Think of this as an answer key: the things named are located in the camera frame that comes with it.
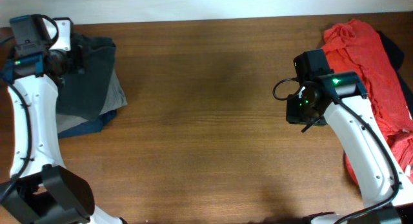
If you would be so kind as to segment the dark green t-shirt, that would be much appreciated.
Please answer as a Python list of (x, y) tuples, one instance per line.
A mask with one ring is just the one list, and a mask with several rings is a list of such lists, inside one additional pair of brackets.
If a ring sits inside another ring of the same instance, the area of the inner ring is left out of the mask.
[(68, 54), (69, 68), (62, 75), (56, 112), (95, 120), (105, 104), (112, 72), (116, 44), (109, 37), (74, 34)]

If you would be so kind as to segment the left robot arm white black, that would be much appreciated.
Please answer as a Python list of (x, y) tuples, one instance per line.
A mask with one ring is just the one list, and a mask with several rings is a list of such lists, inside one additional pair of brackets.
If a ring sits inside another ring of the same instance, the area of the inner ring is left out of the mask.
[(1, 205), (20, 223), (124, 223), (96, 206), (90, 185), (66, 169), (60, 153), (54, 77), (69, 68), (114, 64), (109, 38), (75, 35), (70, 50), (25, 40), (14, 47), (3, 80), (13, 101), (15, 158), (10, 180), (1, 184)]

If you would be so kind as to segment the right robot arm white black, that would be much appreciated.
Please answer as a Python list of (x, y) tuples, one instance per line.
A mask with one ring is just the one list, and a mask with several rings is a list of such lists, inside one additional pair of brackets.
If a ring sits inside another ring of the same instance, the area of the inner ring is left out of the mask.
[(304, 223), (412, 223), (412, 183), (401, 169), (372, 112), (355, 72), (295, 77), (299, 88), (285, 99), (307, 128), (323, 119), (332, 128), (356, 175), (364, 208), (347, 215), (313, 214)]

